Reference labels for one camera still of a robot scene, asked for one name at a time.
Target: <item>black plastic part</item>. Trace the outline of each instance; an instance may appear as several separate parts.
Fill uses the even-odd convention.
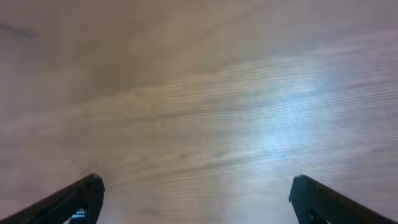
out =
[[[0,221],[0,224],[63,224],[77,210],[87,209],[85,224],[95,224],[105,187],[98,174],[90,174],[55,194]]]
[[[294,178],[289,201],[300,224],[397,224],[305,175]]]

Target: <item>wooden surface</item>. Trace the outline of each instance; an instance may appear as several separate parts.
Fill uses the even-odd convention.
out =
[[[297,223],[298,174],[398,220],[397,8],[1,1],[0,217],[97,172],[98,223]]]

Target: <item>dark object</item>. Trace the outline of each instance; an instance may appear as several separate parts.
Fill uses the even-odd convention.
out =
[[[104,183],[90,174],[57,193],[0,221],[0,224],[94,224],[104,199]]]
[[[300,224],[396,224],[305,175],[294,178],[289,201]]]

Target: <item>wood grain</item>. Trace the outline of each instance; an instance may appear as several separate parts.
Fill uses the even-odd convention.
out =
[[[98,223],[297,223],[298,174],[398,220],[397,6],[0,2],[0,217],[97,172]]]

